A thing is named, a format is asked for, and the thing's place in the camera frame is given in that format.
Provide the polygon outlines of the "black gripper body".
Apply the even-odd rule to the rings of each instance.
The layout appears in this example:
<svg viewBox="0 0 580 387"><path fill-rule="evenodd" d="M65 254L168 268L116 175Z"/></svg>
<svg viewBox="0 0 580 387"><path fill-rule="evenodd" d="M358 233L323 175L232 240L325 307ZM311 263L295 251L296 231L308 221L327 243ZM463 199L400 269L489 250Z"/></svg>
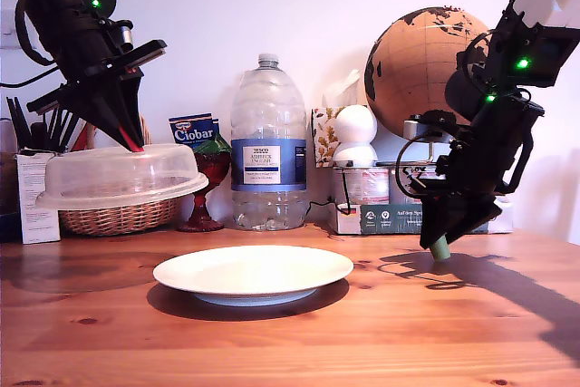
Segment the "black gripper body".
<svg viewBox="0 0 580 387"><path fill-rule="evenodd" d="M436 179L409 177L407 195L426 200L461 194L474 201L514 192L521 180L519 137L453 138L450 152L436 161Z"/></svg>
<svg viewBox="0 0 580 387"><path fill-rule="evenodd" d="M29 111L49 111L86 88L97 92L103 85L114 82L126 73L142 73L140 66L163 55L167 44L161 39L151 40L124 52L108 34L91 40L87 35L63 47L53 62L67 80L67 85L27 104Z"/></svg>

